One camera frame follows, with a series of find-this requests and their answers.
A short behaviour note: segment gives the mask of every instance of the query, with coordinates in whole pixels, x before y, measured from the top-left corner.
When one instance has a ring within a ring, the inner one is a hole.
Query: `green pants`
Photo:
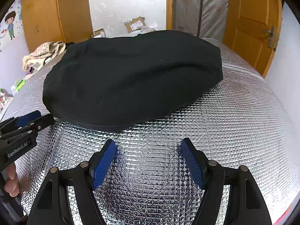
[[[14,30],[8,31],[10,38],[12,39],[14,36]]]

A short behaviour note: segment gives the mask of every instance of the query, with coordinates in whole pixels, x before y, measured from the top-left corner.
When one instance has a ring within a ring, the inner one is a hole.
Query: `blue shirt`
[[[11,23],[10,25],[8,25],[7,29],[8,31],[12,31],[14,29],[14,24]]]

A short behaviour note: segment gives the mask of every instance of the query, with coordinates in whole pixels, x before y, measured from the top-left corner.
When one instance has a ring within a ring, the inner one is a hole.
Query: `black vertical strip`
[[[202,20],[202,10],[203,10],[203,0],[200,0],[200,10],[199,10],[199,20],[198,20],[197,37],[200,37],[200,28],[201,28],[201,20]]]

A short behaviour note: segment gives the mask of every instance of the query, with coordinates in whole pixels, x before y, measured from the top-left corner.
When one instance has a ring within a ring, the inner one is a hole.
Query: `metal screw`
[[[248,171],[248,168],[246,166],[244,166],[244,165],[241,165],[240,168],[244,172]]]
[[[209,160],[209,161],[208,161],[208,164],[209,164],[210,166],[215,166],[215,165],[217,164],[217,162],[216,162],[215,160]]]
[[[89,162],[87,162],[87,161],[80,163],[81,167],[87,167],[88,165],[89,165]]]
[[[52,173],[56,173],[57,172],[57,167],[52,167],[51,169],[50,169],[50,172],[52,172]]]

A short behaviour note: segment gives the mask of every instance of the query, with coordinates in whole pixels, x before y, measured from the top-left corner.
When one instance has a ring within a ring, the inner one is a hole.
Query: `blue rubber pad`
[[[116,144],[113,140],[108,143],[108,148],[104,152],[101,160],[94,171],[94,181],[92,183],[93,189],[97,189],[99,186],[103,184],[104,178],[107,174],[107,171],[112,163],[115,154],[116,154]]]
[[[181,141],[180,148],[194,183],[197,184],[200,189],[204,189],[201,168],[198,165],[190,148],[188,147],[185,139]]]
[[[28,123],[30,123],[31,121],[38,119],[39,117],[41,117],[41,112],[40,111],[34,111],[31,113],[26,114],[25,116],[19,117],[16,126],[17,128],[20,127],[25,127],[28,125]]]

